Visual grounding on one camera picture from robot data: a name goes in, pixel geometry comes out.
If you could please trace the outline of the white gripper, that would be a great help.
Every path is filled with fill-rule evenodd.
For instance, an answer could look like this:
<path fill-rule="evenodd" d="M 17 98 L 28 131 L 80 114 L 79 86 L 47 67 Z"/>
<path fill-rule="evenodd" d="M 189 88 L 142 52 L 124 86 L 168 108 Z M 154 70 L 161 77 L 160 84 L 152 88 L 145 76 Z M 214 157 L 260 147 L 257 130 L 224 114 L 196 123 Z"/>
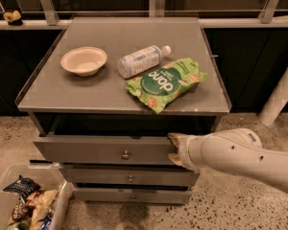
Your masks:
<path fill-rule="evenodd" d="M 169 159 L 174 164 L 194 172 L 204 166 L 202 158 L 202 144 L 204 138 L 176 132 L 169 133 L 168 138 L 176 147 L 178 147 L 178 154 L 168 154 Z"/>

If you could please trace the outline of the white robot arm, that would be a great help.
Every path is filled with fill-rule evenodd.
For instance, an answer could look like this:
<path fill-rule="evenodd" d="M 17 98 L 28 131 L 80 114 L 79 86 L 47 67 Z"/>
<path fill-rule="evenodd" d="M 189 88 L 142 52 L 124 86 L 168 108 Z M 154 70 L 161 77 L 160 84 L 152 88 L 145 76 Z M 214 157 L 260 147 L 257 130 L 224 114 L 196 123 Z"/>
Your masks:
<path fill-rule="evenodd" d="M 288 194 L 288 152 L 263 149 L 250 129 L 236 128 L 206 135 L 169 133 L 176 147 L 169 159 L 190 171 L 215 171 L 252 178 Z"/>

